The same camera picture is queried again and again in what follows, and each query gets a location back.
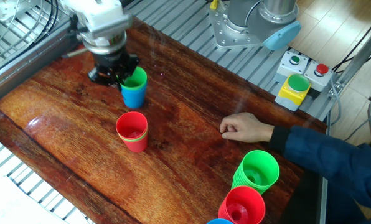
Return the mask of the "person's right hand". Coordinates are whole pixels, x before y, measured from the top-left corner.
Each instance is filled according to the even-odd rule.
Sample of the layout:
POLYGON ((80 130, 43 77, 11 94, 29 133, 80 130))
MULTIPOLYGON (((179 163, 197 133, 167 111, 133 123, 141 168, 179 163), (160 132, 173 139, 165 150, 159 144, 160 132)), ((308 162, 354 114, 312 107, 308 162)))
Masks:
POLYGON ((269 142, 274 126, 262 123, 251 113, 238 113, 225 117, 219 130, 224 139, 232 141, 269 142))

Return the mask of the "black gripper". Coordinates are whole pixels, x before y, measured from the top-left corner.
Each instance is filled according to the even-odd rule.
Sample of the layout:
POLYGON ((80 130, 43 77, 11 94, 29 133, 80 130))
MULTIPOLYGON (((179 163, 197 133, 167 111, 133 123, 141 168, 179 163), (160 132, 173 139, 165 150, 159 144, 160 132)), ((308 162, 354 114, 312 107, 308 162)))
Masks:
POLYGON ((92 52, 95 67, 89 71, 89 79, 96 84, 120 89, 120 83, 131 77, 139 64, 137 55, 130 55, 125 48, 109 53, 92 52))

